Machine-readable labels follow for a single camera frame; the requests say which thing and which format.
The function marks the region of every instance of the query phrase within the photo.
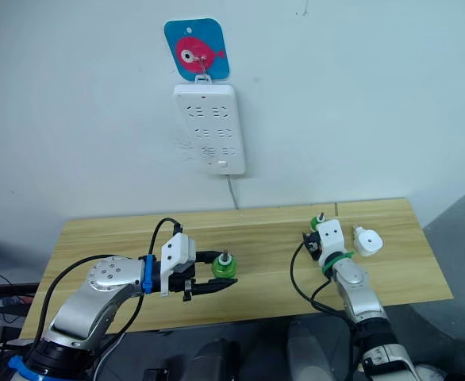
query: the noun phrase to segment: power outlet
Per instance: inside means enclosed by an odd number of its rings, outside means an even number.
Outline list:
[[[230,85],[177,85],[175,100],[203,169],[216,175],[245,172],[236,94]]]

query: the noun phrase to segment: white wall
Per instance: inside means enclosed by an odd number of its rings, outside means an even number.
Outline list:
[[[465,0],[0,0],[0,252],[44,268],[67,218],[219,210],[171,92],[170,19],[222,25],[241,207],[465,194]]]

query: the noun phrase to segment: red fish sticker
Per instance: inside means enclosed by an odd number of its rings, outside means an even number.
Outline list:
[[[208,70],[215,58],[225,58],[225,52],[223,50],[214,52],[206,42],[196,37],[184,37],[176,43],[176,56],[188,71],[201,73],[201,60],[205,69]]]

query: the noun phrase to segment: wooden tabletop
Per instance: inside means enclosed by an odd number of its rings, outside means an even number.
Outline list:
[[[328,219],[337,217],[340,220],[349,250],[354,249],[354,224],[376,230],[384,240],[384,247],[377,254],[367,258],[354,256],[354,260],[367,269],[371,285],[383,305],[452,298],[414,212],[403,198],[169,214],[183,224],[184,233],[195,239],[197,250],[227,248],[238,261],[238,282],[216,294],[194,296],[191,302],[182,302],[183,293],[170,294],[166,298],[161,298],[158,293],[147,295],[130,331],[316,312],[291,286],[289,263],[302,240],[302,232],[309,232],[310,219],[320,211],[324,211]],[[167,215],[69,221],[49,260],[21,337],[35,336],[46,290],[64,268],[96,254],[131,258],[145,255],[156,223]],[[161,229],[155,254],[170,238],[171,230],[171,224]],[[51,299],[46,325],[83,283],[90,265],[76,268],[60,282]],[[196,272],[198,281],[213,277],[210,265],[197,264]],[[303,250],[296,260],[294,274],[307,294],[325,281],[321,269]],[[318,300],[342,308],[335,285],[326,287]],[[136,298],[130,299],[119,309],[108,332],[115,333],[126,323],[136,303]]]

